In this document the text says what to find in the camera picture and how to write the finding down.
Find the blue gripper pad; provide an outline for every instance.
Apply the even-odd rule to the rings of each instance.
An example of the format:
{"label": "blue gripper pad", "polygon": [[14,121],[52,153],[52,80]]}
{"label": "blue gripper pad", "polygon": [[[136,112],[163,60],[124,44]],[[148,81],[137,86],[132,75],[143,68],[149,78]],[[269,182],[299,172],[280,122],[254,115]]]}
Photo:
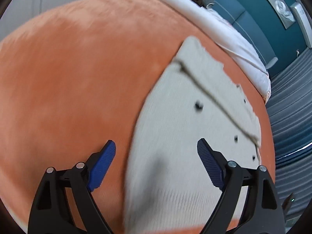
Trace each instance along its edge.
{"label": "blue gripper pad", "polygon": [[204,139],[197,142],[197,152],[213,185],[222,190],[224,187],[223,170],[214,158],[213,150]]}
{"label": "blue gripper pad", "polygon": [[104,176],[115,157],[115,154],[115,143],[113,141],[108,141],[108,144],[105,145],[105,148],[101,151],[101,155],[90,171],[89,183],[87,185],[89,191],[93,192],[94,189],[101,185]]}

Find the teal wall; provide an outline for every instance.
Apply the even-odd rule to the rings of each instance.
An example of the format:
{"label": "teal wall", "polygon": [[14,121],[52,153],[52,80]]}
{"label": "teal wall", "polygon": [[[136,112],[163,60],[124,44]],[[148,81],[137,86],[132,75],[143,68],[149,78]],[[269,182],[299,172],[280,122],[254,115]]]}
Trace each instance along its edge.
{"label": "teal wall", "polygon": [[[253,17],[269,40],[272,49],[278,57],[278,62],[269,69],[269,73],[271,76],[278,74],[296,59],[297,49],[301,53],[306,48],[298,23],[295,22],[286,30],[268,0],[238,1]],[[285,0],[285,2],[290,7],[295,0]]]}

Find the orange bedspread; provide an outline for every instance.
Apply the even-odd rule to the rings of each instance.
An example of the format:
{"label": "orange bedspread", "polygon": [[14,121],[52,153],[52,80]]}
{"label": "orange bedspread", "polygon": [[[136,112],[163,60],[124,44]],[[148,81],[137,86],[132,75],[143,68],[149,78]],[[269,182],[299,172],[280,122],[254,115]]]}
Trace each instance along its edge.
{"label": "orange bedspread", "polygon": [[262,162],[275,178],[263,100],[209,37],[158,0],[80,0],[34,18],[0,44],[0,198],[24,225],[47,167],[71,168],[111,139],[116,157],[93,197],[112,230],[123,232],[136,119],[190,35],[241,84],[261,124]]}

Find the cream knit sweater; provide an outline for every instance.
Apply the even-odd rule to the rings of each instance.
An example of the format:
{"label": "cream knit sweater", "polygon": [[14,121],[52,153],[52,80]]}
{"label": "cream knit sweater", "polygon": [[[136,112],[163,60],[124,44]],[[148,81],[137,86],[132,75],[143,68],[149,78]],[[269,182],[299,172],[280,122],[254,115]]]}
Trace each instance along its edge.
{"label": "cream knit sweater", "polygon": [[[260,124],[251,105],[223,65],[190,36],[146,98],[135,127],[125,184],[126,233],[207,222],[221,191],[197,154],[200,138],[241,167],[260,164]],[[235,218],[246,193],[244,187]]]}

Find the white air conditioner unit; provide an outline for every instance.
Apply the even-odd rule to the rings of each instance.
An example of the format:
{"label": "white air conditioner unit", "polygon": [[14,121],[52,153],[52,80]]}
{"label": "white air conditioner unit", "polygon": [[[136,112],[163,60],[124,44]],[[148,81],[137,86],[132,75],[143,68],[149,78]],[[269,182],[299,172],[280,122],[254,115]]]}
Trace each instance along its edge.
{"label": "white air conditioner unit", "polygon": [[300,3],[295,2],[293,5],[291,5],[291,9],[294,13],[294,16],[296,17],[296,20],[301,28],[303,37],[305,38],[305,43],[307,44],[308,48],[311,48],[312,45],[312,29],[311,25],[309,23],[309,20],[307,18],[307,15],[305,14],[305,11],[303,10],[303,7]]}

